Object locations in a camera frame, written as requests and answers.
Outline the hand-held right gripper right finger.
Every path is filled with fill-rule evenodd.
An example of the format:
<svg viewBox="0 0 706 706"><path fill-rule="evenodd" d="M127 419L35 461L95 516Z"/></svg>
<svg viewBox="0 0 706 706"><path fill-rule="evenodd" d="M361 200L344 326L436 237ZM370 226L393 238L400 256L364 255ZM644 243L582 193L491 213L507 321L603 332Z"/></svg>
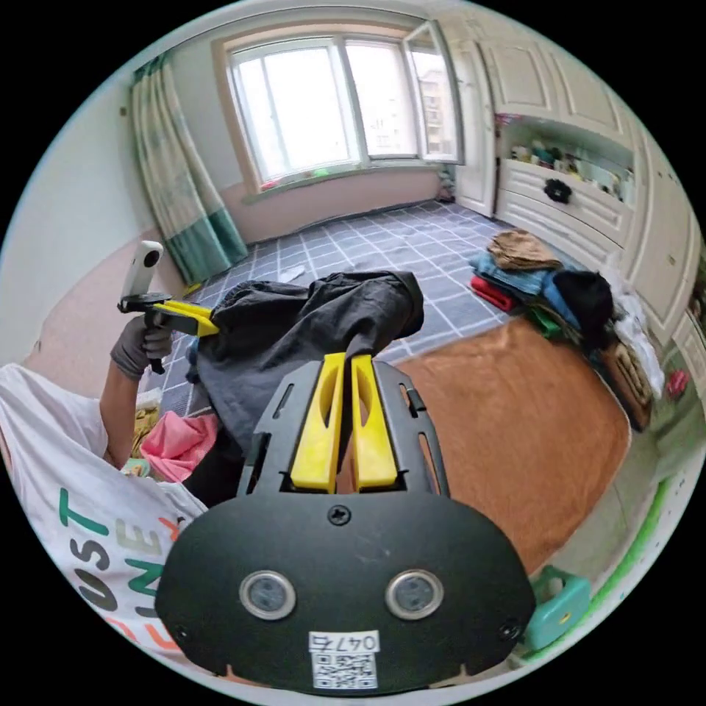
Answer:
<svg viewBox="0 0 706 706"><path fill-rule="evenodd" d="M373 360L369 355L358 355L350 363L355 485L359 492L390 488L398 471Z"/></svg>

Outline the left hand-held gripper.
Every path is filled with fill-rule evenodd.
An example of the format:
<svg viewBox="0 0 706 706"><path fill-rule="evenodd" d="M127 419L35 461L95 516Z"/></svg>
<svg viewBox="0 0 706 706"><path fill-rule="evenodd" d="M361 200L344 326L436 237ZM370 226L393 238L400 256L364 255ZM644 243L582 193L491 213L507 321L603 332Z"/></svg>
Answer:
<svg viewBox="0 0 706 706"><path fill-rule="evenodd" d="M145 315L146 323L171 332L197 338L217 335L219 328L210 320L212 310L198 304L165 299L160 294L147 293L125 296L118 303L121 313ZM152 372L164 374L163 360L153 362Z"/></svg>

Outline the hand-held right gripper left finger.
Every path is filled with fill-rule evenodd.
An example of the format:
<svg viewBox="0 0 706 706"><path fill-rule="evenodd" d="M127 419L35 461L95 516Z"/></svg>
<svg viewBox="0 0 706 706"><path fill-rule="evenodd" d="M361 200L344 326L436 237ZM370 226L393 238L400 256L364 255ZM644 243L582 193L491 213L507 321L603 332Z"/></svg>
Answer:
<svg viewBox="0 0 706 706"><path fill-rule="evenodd" d="M294 488L333 493L339 460L344 354L327 355L315 378L290 480Z"/></svg>

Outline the person's left hand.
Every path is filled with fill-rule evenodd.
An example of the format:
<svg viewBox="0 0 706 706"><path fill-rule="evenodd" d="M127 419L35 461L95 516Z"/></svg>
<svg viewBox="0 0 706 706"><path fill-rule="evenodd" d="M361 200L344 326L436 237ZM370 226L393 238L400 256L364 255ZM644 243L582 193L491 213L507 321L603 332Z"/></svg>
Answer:
<svg viewBox="0 0 706 706"><path fill-rule="evenodd" d="M129 319L110 356L117 369L139 382L153 362L161 363L172 350L172 334L165 327L146 323L145 315Z"/></svg>

